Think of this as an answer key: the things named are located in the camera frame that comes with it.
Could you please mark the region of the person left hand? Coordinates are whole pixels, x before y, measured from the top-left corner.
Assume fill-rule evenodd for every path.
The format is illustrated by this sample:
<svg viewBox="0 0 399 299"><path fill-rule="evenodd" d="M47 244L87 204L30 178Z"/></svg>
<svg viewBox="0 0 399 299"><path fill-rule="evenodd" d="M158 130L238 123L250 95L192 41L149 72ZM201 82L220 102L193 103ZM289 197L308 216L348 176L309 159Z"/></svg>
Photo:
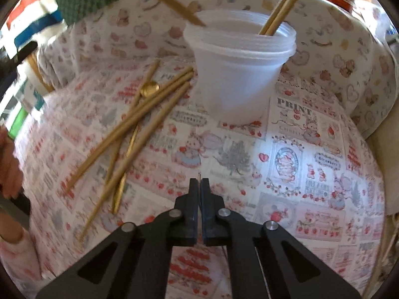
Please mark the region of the person left hand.
<svg viewBox="0 0 399 299"><path fill-rule="evenodd" d="M23 181L20 162L14 156L14 141L5 126L1 126L1 192L4 198L17 198Z"/></svg>

